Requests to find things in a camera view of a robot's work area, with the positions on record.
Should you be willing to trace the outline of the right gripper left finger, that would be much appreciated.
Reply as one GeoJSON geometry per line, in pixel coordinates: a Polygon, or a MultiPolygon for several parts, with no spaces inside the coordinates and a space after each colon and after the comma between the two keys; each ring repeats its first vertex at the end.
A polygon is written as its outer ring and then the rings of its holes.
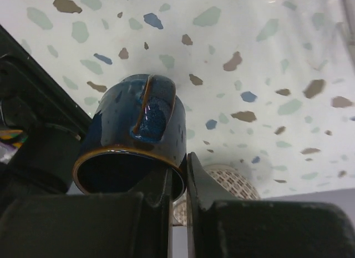
{"type": "Polygon", "coordinates": [[[170,257],[171,171],[127,193],[28,196],[1,216],[2,257],[170,257]]]}

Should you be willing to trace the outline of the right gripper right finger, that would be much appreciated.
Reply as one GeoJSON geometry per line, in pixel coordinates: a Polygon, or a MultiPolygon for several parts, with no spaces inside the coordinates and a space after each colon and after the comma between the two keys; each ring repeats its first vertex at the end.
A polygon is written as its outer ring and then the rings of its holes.
{"type": "Polygon", "coordinates": [[[354,228],[337,206],[240,200],[187,156],[189,257],[353,257],[354,228]]]}

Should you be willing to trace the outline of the dark blue mug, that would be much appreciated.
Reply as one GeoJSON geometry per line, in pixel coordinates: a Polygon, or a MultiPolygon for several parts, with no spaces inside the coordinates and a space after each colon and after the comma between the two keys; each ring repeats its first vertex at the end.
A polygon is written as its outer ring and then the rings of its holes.
{"type": "Polygon", "coordinates": [[[173,174],[172,199],[186,189],[186,114],[175,83],[134,74],[103,95],[73,166],[85,194],[124,193],[151,171],[173,174]]]}

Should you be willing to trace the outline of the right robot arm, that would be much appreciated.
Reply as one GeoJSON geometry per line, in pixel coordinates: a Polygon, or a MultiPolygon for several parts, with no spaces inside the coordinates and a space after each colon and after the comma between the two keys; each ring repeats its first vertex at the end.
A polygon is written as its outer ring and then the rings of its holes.
{"type": "Polygon", "coordinates": [[[1,29],[2,257],[171,257],[187,196],[189,257],[353,257],[354,228],[326,203],[240,200],[186,151],[172,80],[136,74],[90,118],[1,29]]]}

